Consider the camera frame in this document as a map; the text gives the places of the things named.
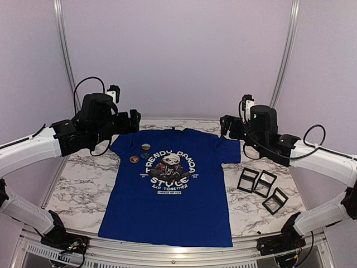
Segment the green round brooch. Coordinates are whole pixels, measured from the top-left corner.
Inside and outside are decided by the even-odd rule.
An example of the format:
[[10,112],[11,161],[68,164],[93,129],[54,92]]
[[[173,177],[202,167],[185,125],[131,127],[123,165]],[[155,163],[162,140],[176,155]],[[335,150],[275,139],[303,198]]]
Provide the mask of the green round brooch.
[[149,150],[150,148],[151,148],[151,145],[148,144],[148,143],[144,143],[144,144],[142,145],[142,149],[143,149],[143,150]]

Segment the blue panda print t-shirt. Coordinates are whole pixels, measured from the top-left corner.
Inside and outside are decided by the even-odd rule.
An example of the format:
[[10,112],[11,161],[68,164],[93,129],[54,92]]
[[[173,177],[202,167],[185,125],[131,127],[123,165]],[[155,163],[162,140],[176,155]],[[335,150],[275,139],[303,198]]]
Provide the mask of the blue panda print t-shirt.
[[[151,145],[143,150],[142,145]],[[231,247],[224,164],[241,161],[240,142],[193,129],[119,136],[120,159],[98,235],[181,247]],[[142,153],[149,153],[142,159]],[[139,162],[129,161],[138,156]]]

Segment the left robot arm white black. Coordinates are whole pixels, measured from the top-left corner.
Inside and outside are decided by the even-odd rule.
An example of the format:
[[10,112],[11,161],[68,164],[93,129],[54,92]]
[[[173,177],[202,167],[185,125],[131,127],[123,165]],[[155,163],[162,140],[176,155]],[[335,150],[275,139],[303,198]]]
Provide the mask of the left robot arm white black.
[[[139,131],[141,114],[132,109],[118,112],[113,97],[107,93],[85,95],[81,110],[72,119],[42,127],[33,135],[1,146],[1,177],[34,163],[69,156],[82,149],[94,151],[103,141],[111,141],[114,135]],[[1,179],[1,213],[48,234],[58,248],[70,244],[61,219],[15,193]]]

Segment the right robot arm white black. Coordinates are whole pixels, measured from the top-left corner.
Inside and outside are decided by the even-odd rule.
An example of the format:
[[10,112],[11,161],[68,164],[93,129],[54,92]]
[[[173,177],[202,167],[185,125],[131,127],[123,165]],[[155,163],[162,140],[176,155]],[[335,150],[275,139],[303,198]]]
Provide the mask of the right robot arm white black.
[[346,155],[308,143],[305,138],[278,134],[277,112],[265,106],[240,102],[237,117],[220,118],[220,131],[232,139],[242,140],[259,157],[294,168],[303,168],[335,179],[346,190],[336,198],[306,212],[290,217],[277,236],[276,245],[288,250],[298,236],[346,219],[356,219],[356,156]]

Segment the blue round brooch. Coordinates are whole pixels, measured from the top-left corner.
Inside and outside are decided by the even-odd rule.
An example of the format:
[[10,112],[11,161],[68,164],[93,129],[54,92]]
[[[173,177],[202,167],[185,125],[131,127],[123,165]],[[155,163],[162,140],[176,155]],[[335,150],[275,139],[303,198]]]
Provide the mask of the blue round brooch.
[[146,153],[146,152],[142,153],[141,154],[141,158],[142,159],[148,159],[149,158],[149,153]]

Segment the orange round brooch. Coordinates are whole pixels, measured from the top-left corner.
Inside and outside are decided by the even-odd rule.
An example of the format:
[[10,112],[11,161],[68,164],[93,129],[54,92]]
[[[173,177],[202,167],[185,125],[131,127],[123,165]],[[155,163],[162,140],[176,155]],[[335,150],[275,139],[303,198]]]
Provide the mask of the orange round brooch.
[[130,161],[131,163],[133,163],[133,164],[136,164],[136,163],[139,162],[139,157],[138,157],[138,156],[131,156],[131,157],[129,158],[129,161]]

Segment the black display box left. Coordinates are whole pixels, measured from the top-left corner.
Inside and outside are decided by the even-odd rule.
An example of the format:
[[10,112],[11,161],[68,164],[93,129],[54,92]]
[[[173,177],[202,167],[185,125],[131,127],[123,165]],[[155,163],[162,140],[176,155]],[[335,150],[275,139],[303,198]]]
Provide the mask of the black display box left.
[[252,193],[259,172],[245,167],[239,177],[237,189]]

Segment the black display box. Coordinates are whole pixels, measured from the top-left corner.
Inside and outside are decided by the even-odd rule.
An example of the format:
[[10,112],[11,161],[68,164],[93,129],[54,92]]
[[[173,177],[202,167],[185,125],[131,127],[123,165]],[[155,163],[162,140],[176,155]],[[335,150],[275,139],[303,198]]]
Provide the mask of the black display box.
[[252,193],[259,172],[245,167],[239,177],[237,189]]
[[263,170],[253,188],[253,193],[263,198],[267,198],[276,179],[277,175],[274,175],[267,170]]
[[288,201],[288,196],[280,188],[275,188],[273,194],[262,205],[271,214],[275,215]]

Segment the black display box middle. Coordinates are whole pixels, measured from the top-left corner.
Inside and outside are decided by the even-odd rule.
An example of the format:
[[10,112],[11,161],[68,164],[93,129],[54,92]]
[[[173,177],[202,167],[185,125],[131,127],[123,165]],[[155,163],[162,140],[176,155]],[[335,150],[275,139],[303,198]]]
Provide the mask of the black display box middle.
[[263,198],[267,198],[276,179],[277,175],[274,175],[267,170],[263,170],[253,188],[253,193]]

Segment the black display box right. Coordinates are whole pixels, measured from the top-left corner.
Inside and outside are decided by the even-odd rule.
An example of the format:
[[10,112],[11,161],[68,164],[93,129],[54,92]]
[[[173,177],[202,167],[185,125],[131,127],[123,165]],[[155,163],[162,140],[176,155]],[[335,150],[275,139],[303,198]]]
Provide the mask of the black display box right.
[[271,214],[275,215],[288,201],[288,196],[280,188],[275,188],[273,194],[262,205]]

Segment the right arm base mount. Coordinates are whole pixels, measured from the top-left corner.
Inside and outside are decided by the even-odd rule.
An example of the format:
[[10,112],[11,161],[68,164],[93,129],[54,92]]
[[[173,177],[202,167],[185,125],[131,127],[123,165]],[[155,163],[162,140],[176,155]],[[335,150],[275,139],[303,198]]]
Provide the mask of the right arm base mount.
[[274,236],[268,236],[257,239],[257,250],[261,256],[299,250],[306,245],[303,236],[297,233],[281,233]]

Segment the right aluminium corner post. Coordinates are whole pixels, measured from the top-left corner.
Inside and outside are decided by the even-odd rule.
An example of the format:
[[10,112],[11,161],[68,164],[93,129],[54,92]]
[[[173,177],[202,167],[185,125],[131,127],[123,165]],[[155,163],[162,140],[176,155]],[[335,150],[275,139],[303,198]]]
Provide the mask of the right aluminium corner post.
[[270,100],[270,107],[277,108],[279,96],[281,95],[284,79],[286,76],[286,71],[288,67],[289,60],[292,55],[293,46],[295,42],[296,32],[297,32],[297,25],[298,25],[298,17],[300,12],[300,0],[293,0],[291,1],[291,11],[290,17],[288,21],[288,29],[286,40],[284,43],[283,54],[281,63],[279,66],[279,71],[277,74],[277,79],[273,88],[273,93]]

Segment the aluminium corner post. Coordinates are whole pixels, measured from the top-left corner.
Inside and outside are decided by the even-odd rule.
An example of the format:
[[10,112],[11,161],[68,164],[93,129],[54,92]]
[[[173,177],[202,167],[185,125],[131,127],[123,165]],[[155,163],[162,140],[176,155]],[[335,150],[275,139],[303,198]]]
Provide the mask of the aluminium corner post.
[[273,88],[273,93],[270,100],[270,107],[277,108],[279,96],[281,95],[284,79],[286,76],[286,71],[288,67],[289,60],[292,55],[293,46],[295,42],[296,32],[297,32],[297,25],[298,25],[298,17],[300,12],[300,0],[293,0],[291,1],[291,11],[290,17],[288,21],[288,29],[286,40],[284,43],[283,54],[281,63],[279,66],[279,71],[277,74],[277,79]]
[[72,99],[73,99],[73,106],[75,113],[79,110],[81,102],[79,100],[78,94],[76,92],[76,82],[74,78],[74,73],[72,69],[69,47],[67,44],[66,38],[66,30],[65,30],[65,21],[64,21],[64,14],[62,10],[62,1],[61,0],[54,0],[54,12],[55,12],[55,20],[57,25],[57,31],[59,35],[60,47],[62,52],[62,58],[65,65],[66,76],[69,82]]

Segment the left aluminium corner post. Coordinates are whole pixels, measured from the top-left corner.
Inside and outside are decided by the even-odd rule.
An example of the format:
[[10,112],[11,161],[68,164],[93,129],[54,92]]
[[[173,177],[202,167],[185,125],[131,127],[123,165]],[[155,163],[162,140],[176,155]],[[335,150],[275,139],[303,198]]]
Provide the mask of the left aluminium corner post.
[[76,92],[76,82],[74,78],[74,73],[72,69],[69,47],[67,44],[66,38],[66,30],[65,30],[65,21],[64,21],[64,14],[62,10],[62,1],[61,0],[54,0],[54,12],[55,12],[55,20],[57,25],[57,31],[59,35],[60,47],[62,52],[62,58],[65,65],[66,76],[69,82],[72,99],[73,99],[73,106],[75,113],[79,110],[81,102],[79,100],[78,94]]

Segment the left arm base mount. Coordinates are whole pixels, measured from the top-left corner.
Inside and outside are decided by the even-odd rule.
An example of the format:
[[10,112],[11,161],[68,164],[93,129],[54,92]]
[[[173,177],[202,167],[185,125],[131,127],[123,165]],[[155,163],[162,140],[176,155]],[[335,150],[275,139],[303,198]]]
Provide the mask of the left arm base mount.
[[42,244],[59,249],[63,253],[86,253],[88,242],[89,237],[69,233],[63,226],[55,226],[48,233],[41,236]]

